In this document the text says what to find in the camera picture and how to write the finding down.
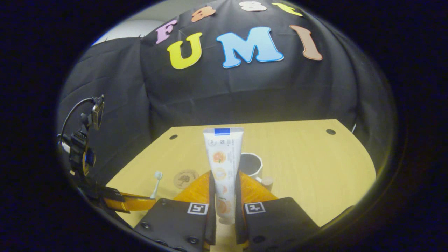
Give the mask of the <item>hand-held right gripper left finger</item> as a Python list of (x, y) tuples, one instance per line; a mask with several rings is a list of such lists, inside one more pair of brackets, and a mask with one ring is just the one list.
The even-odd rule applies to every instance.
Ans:
[(142, 236), (183, 252), (206, 252), (216, 245), (215, 180), (211, 171), (174, 199), (159, 199), (135, 226)]

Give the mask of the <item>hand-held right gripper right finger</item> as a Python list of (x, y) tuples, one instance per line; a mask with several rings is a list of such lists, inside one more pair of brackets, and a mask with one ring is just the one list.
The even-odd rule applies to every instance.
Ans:
[(235, 180), (236, 243), (248, 252), (283, 252), (320, 227), (291, 197), (276, 197), (248, 174)]

